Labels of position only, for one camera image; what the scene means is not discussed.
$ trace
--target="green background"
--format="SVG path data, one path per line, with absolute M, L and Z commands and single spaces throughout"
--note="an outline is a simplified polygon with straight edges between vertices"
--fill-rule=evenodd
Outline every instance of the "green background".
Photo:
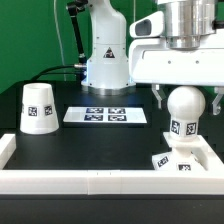
M 71 1 L 57 0 L 65 64 L 77 63 L 76 42 L 66 10 L 66 4 Z M 129 26 L 133 22 L 133 1 L 111 0 L 111 4 L 126 17 Z M 137 20 L 155 10 L 156 5 L 151 0 L 136 0 Z M 223 3 L 218 5 L 218 18 L 224 19 Z M 78 20 L 84 50 L 89 57 L 92 37 L 88 10 L 81 13 Z M 54 21 L 54 0 L 1 0 L 0 31 L 0 92 L 17 81 L 30 79 L 46 68 L 62 65 Z M 128 46 L 131 41 L 128 35 Z M 63 80 L 63 76 L 51 78 Z M 68 80 L 74 79 L 72 75 L 68 77 Z

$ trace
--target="paper cup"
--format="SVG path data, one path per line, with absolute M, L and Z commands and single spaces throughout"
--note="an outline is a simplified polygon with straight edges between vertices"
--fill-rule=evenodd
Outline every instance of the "paper cup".
M 59 128 L 52 86 L 32 83 L 23 86 L 20 130 L 27 134 L 47 134 Z

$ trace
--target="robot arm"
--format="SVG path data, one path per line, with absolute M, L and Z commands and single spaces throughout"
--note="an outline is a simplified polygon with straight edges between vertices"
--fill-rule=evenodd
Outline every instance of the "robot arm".
M 75 0 L 68 5 L 74 29 L 77 27 L 76 15 L 84 11 L 85 6 L 89 8 L 92 21 L 92 55 L 87 60 L 83 90 L 101 95 L 122 94 L 134 86 L 126 56 L 125 17 L 111 6 L 110 0 Z M 77 43 L 81 43 L 79 31 L 75 30 L 75 33 Z

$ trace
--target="white sphere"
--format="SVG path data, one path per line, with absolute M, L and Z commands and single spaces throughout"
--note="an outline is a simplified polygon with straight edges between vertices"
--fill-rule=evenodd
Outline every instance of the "white sphere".
M 171 116 L 177 119 L 197 120 L 204 109 L 205 98 L 195 87 L 178 87 L 168 98 L 168 110 Z

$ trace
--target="black table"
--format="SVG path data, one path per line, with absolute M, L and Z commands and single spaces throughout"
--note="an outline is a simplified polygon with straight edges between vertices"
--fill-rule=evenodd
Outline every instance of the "black table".
M 49 82 L 60 128 L 33 136 L 19 130 L 26 83 L 16 83 L 0 95 L 0 134 L 16 133 L 17 141 L 5 170 L 152 170 L 152 155 L 169 151 L 162 133 L 169 130 L 170 115 L 158 109 L 150 86 L 138 85 L 134 93 L 122 96 L 99 96 L 83 92 L 76 82 Z M 165 91 L 169 94 L 173 88 L 167 86 Z M 69 106 L 141 107 L 147 124 L 65 124 Z M 199 134 L 222 160 L 223 124 L 223 113 L 210 116 L 207 111 L 199 123 Z M 0 219 L 4 223 L 223 223 L 223 199 L 216 195 L 0 195 Z

